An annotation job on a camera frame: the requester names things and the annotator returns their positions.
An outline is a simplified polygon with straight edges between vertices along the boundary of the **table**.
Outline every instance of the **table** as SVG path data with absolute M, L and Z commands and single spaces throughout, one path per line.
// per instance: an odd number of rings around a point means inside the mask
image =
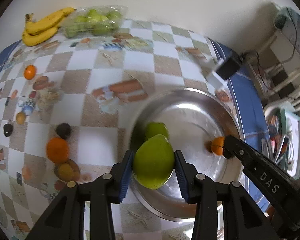
M 257 120 L 262 107 L 258 97 L 253 98 L 253 85 L 244 69 L 234 75 L 228 87 L 215 91 L 206 83 L 201 68 L 184 52 L 176 50 L 176 46 L 196 47 L 207 57 L 218 60 L 230 52 L 227 47 L 191 31 L 157 22 L 127 19 L 119 31 L 140 37 L 146 45 L 122 46 L 114 37 L 84 36 L 68 40 L 57 33 L 35 47 L 16 42 L 0 54 L 0 227 L 10 239 L 25 239 L 64 185 L 55 175 L 54 163 L 46 158 L 45 151 L 49 139 L 57 136 L 55 128 L 60 123 L 71 126 L 67 141 L 70 159 L 80 169 L 79 183 L 109 172 L 121 160 L 125 132 L 134 110 L 147 95 L 167 88 L 186 86 L 216 95 L 233 113 L 249 144 L 256 149 L 260 136 L 266 135 L 265 121 Z M 30 64 L 37 68 L 33 81 L 23 77 Z M 16 114 L 25 104 L 38 104 L 35 96 L 30 96 L 29 102 L 29 95 L 34 81 L 41 76 L 48 77 L 51 87 L 60 88 L 60 97 L 51 109 L 41 113 L 34 110 L 23 125 L 17 124 Z M 130 100 L 109 92 L 109 85 L 132 79 L 141 84 L 132 97 L 141 97 Z M 243 97 L 240 92 L 234 93 L 234 87 L 242 82 L 249 87 L 244 97 L 251 99 L 253 118 L 246 111 L 239 111 L 243 109 L 239 106 Z M 101 100 L 94 94 L 100 88 L 104 95 Z M 106 95 L 114 99 L 113 104 L 104 104 Z M 8 138 L 2 132 L 6 123 L 14 127 Z M 85 209 L 84 239 L 89 239 L 89 203 Z M 191 238 L 193 223 L 156 217 L 139 203 L 130 189 L 121 205 L 112 205 L 112 213 L 117 239 Z M 219 228 L 223 226 L 221 217 L 219 212 Z

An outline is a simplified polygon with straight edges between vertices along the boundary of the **stainless steel bowl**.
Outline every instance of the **stainless steel bowl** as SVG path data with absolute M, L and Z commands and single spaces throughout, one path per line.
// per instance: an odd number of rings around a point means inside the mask
M 167 126 L 173 150 L 181 150 L 185 160 L 194 164 L 198 172 L 226 184 L 239 180 L 240 161 L 211 154 L 205 146 L 215 137 L 228 134 L 242 139 L 231 113 L 215 97 L 191 88 L 177 88 L 149 97 L 128 130 L 126 149 L 138 150 L 149 122 L 163 122 Z M 143 187 L 135 179 L 131 187 L 140 202 L 155 215 L 177 222 L 194 221 L 196 205 L 188 205 L 181 197 L 174 171 L 157 190 Z

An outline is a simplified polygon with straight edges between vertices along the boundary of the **wire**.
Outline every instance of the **wire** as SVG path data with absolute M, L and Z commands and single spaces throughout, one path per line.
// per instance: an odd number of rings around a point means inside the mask
M 260 68 L 262 68 L 262 69 L 267 69 L 267 68 L 271 68 L 271 67 L 273 67 L 273 66 L 275 66 L 275 65 L 278 65 L 278 64 L 284 64 L 284 63 L 287 63 L 287 62 L 289 62 L 290 60 L 292 60 L 292 58 L 293 58 L 293 56 L 294 56 L 294 54 L 295 54 L 295 52 L 296 52 L 296 46 L 297 46 L 297 41 L 298 41 L 298 31 L 297 31 L 296 24 L 294 23 L 294 21 L 293 21 L 293 19 L 292 19 L 291 13 L 289 12 L 288 8 L 286 8 L 286 9 L 287 9 L 287 12 L 288 12 L 288 14 L 289 14 L 289 16 L 290 16 L 290 19 L 291 19 L 292 23 L 293 23 L 294 29 L 295 29 L 295 31 L 296 31 L 296 40 L 295 40 L 295 42 L 294 42 L 293 52 L 292 52 L 291 56 L 290 56 L 289 58 L 287 58 L 286 60 L 284 60 L 284 61 L 279 61 L 279 62 L 277 62 L 277 63 L 275 63 L 275 64 L 272 64 L 272 65 L 270 65 L 270 66 L 264 68 L 264 67 L 262 67 L 262 66 L 260 65 L 260 56 L 259 56 L 259 53 L 258 53 L 256 50 L 246 51 L 246 52 L 243 52 L 243 53 L 241 54 L 242 56 L 246 56 L 246 55 L 249 55 L 249 54 L 251 54 L 251 53 L 254 53 L 254 54 L 255 54 L 255 56 L 256 56 L 256 58 L 257 58 L 257 61 L 258 61 L 258 63 L 257 63 L 257 69 L 258 69 L 258 72 L 259 72 L 261 81 L 263 82 L 264 86 L 265 86 L 268 90 L 270 90 L 270 91 L 272 91 L 272 92 L 274 92 L 274 93 L 277 93 L 277 92 L 274 91 L 271 87 L 268 87 L 268 86 L 266 85 L 265 81 L 263 80 L 263 77 L 262 77 L 261 72 L 260 72 Z

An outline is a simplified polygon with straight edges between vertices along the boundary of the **white wall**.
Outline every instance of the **white wall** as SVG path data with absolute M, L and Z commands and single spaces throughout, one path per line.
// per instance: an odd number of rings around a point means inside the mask
M 113 4 L 128 6 L 129 18 L 190 29 L 240 52 L 257 48 L 271 34 L 272 2 L 298 11 L 292 0 L 13 0 L 0 18 L 0 51 L 21 38 L 26 13 L 39 19 L 66 6 Z

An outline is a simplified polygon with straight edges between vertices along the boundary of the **plastic container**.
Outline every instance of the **plastic container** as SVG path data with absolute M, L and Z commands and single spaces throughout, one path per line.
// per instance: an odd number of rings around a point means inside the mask
M 93 6 L 74 11 L 60 23 L 67 38 L 77 37 L 81 33 L 106 35 L 116 31 L 122 24 L 128 8 L 125 6 Z

